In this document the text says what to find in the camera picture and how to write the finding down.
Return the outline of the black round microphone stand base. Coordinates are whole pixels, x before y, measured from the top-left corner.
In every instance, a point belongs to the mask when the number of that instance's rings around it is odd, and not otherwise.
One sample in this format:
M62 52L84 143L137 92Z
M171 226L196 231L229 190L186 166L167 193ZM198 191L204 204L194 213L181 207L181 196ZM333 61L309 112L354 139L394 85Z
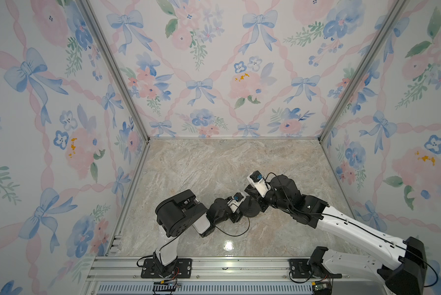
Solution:
M240 211L243 216L254 218L261 212L261 207L256 200L246 200L240 205Z

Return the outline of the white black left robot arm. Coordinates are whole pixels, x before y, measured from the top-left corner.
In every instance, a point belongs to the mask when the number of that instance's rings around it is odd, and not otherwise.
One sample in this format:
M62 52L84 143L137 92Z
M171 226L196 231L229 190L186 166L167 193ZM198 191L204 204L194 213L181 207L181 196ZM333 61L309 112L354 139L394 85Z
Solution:
M201 237L206 237L224 221L239 222L243 217L240 207L245 200L246 194L236 193L226 199L217 198L206 207L188 189L162 201L155 209L159 225L157 247L152 255L156 273L167 277L175 270L178 238L188 228L194 227Z

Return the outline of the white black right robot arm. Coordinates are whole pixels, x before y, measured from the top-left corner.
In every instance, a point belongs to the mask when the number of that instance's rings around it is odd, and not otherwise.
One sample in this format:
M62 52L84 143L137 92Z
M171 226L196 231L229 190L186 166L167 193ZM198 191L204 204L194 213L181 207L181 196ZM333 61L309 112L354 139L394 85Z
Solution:
M268 181L255 171L248 181L245 191L259 202L262 210L281 210L296 222L328 232L366 253L361 256L316 247L307 263L309 279L333 281L351 275L381 283L395 295L421 295L437 285L439 275L427 262L424 244L419 239L404 240L356 221L326 201L302 194L285 175L275 175Z

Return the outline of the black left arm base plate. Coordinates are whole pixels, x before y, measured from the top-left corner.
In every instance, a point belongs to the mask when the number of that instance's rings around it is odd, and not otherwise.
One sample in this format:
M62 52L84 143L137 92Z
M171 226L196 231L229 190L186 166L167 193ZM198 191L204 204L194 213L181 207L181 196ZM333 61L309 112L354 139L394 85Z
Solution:
M141 266L142 279L189 279L192 273L193 260L177 258L168 265L163 265L158 259L145 259Z

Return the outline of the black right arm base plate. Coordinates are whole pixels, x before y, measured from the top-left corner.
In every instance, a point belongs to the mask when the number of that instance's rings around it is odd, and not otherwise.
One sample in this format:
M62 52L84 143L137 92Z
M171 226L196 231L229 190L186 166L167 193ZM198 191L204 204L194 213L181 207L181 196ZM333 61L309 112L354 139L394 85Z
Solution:
M342 274L335 274L325 268L324 256L327 247L316 247L309 258L288 259L292 279L341 279Z

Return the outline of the aluminium mounting rail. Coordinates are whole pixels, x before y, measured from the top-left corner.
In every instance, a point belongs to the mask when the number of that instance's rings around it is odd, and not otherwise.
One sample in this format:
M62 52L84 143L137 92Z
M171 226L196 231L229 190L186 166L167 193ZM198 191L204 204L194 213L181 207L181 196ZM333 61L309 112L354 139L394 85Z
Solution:
M389 295L384 285L355 274L319 279L302 274L295 279L288 258L196 257L191 276L177 277L162 286L144 279L135 257L108 257L94 261L83 295L312 295L313 286L325 283L334 295Z

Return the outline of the aluminium left corner post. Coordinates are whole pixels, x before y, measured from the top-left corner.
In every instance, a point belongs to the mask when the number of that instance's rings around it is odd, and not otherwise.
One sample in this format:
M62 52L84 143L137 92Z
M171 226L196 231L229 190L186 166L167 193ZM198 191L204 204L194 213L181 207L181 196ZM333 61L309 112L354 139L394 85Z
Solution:
M138 113L138 110L136 108L136 105L134 101L132 100L128 87L123 81L122 74L118 68L118 64L116 62L116 59L114 58L113 53L111 52L111 48L109 46L109 43L100 27L100 23L92 9L92 6L90 4L90 1L86 0L77 0L76 4L78 8L80 9L85 21L88 23L88 28L90 30L90 33L95 38L95 42L100 47L101 55L109 69L110 74L112 75L114 82L119 89L122 98L124 102L127 105L127 108L129 110L130 115L134 119L135 126L140 131L143 142L145 145L149 144L149 136L147 135L147 132L144 128L143 122L141 120L141 117Z

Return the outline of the aluminium corner post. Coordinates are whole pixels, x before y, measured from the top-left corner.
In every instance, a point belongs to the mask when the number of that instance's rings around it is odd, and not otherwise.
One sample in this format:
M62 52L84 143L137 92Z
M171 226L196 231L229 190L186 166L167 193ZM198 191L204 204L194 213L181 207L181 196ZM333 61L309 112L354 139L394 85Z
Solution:
M147 132L144 128L143 122L141 120L141 117L138 113L138 110L136 108L136 105L134 101L132 100L128 87L123 81L122 74L118 68L118 64L116 62L116 59L114 58L113 53L111 52L111 48L109 46L109 43L100 27L100 23L92 9L92 6L90 4L90 1L86 0L77 0L76 4L78 8L80 9L85 21L88 23L88 28L90 30L90 33L95 38L95 42L100 47L101 55L109 69L110 74L112 75L114 82L119 89L122 98L124 102L127 105L127 108L129 110L130 115L134 119L135 126L140 131L143 142L145 145L149 144L149 136L147 135Z
M351 78L349 86L343 91L342 97L338 100L336 107L333 109L330 118L326 121L325 127L322 129L320 136L318 137L319 142L323 145L329 134L332 133L334 124L337 122L343 109L348 104L349 99L352 97L354 91L357 89L358 84L362 81L362 78L366 75L367 71L373 64L375 57L381 47L386 43L387 38L391 34L391 31L397 24L403 10L408 5L409 1L399 0L392 1L391 8L385 15L382 26L377 30L372 42L369 44L368 50L363 55L362 60L356 68L354 75Z

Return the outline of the aluminium right corner post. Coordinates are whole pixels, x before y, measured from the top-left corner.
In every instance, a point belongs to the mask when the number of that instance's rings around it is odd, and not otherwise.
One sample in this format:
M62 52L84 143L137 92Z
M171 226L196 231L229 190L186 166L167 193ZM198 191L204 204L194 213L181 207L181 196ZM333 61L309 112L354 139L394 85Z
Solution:
M362 60L356 68L354 75L351 78L349 86L343 91L342 97L338 100L336 107L333 109L330 118L326 121L325 127L322 129L320 136L318 137L319 142L323 145L329 134L332 133L334 124L337 122L343 109L348 104L349 99L352 97L354 91L357 89L358 84L362 81L362 78L366 75L367 71L373 64L375 57L381 47L386 43L387 38L391 34L391 31L397 24L403 10L408 5L409 1L399 0L392 1L391 8L385 15L382 26L377 30L372 42L369 44L368 50L363 55Z

